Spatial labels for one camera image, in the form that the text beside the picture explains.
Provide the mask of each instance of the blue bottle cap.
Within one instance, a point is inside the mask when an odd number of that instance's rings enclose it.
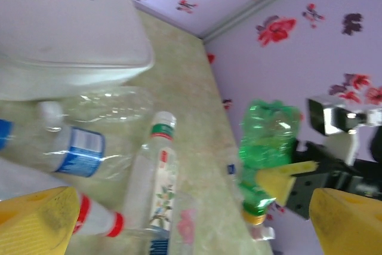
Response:
[[[12,128],[13,122],[0,119],[0,150],[7,145]]]
[[[227,165],[227,173],[228,174],[235,174],[236,173],[236,167],[234,164]]]

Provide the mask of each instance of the bottle label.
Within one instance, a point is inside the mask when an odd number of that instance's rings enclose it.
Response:
[[[151,130],[152,137],[164,137],[168,140],[172,140],[174,129],[166,124],[156,124]]]
[[[56,172],[92,176],[102,162],[104,150],[105,138],[102,134],[72,127],[68,153]]]
[[[167,255],[168,239],[157,239],[151,241],[150,255]]]
[[[0,150],[7,145],[9,136],[12,132],[13,122],[0,119]]]
[[[158,169],[155,177],[150,225],[163,237],[168,237],[172,222],[172,209],[176,191],[178,165],[175,152],[163,148],[158,153]]]

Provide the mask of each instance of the plastic bottle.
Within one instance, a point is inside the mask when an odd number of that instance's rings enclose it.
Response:
[[[62,124],[46,128],[41,121],[18,125],[0,119],[0,152],[19,164],[46,172],[96,179],[118,179],[132,156],[129,143],[108,134]]]
[[[50,174],[0,158],[0,201],[60,186],[69,186]],[[74,234],[114,237],[124,228],[124,217],[77,191],[81,208]]]
[[[243,119],[240,157],[251,168],[270,168],[291,162],[301,113],[280,101],[254,100]]]
[[[151,113],[153,99],[149,92],[140,87],[115,87],[58,102],[40,102],[39,106],[43,117],[55,127],[60,127],[64,120],[110,124],[132,121]]]
[[[168,238],[176,191],[178,162],[172,148],[176,118],[158,112],[152,122],[150,140],[133,163],[123,215],[128,229],[149,229]]]
[[[253,240],[264,241],[275,238],[273,228],[263,225],[266,213],[267,211],[263,208],[256,208],[246,202],[243,203],[242,215]]]

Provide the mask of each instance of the floral bottle label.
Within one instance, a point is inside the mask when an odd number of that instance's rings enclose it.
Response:
[[[178,165],[174,150],[171,148],[160,149],[158,162],[150,212],[150,225],[152,228],[164,232],[164,236],[168,236],[171,229],[178,175]]]

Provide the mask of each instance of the green plastic bottle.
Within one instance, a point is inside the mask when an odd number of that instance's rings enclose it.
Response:
[[[239,156],[250,168],[270,168],[291,163],[300,111],[281,101],[254,100],[244,115]]]

